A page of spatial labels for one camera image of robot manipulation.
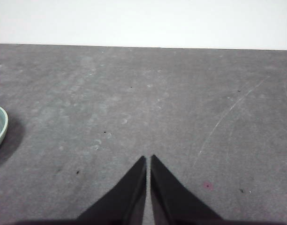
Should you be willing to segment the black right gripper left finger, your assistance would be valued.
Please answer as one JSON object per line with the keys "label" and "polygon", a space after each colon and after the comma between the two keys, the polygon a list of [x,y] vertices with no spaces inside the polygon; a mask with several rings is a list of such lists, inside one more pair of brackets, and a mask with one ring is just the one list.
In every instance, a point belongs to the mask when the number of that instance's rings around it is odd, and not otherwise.
{"label": "black right gripper left finger", "polygon": [[147,162],[140,157],[119,182],[77,221],[85,225],[141,225],[146,199]]}

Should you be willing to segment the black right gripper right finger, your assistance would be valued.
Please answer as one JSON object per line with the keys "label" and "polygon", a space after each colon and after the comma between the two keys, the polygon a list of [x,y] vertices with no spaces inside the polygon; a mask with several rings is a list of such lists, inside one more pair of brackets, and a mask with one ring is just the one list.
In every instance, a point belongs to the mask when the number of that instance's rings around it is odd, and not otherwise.
{"label": "black right gripper right finger", "polygon": [[151,192],[169,225],[225,225],[226,221],[188,191],[169,169],[151,156]]}

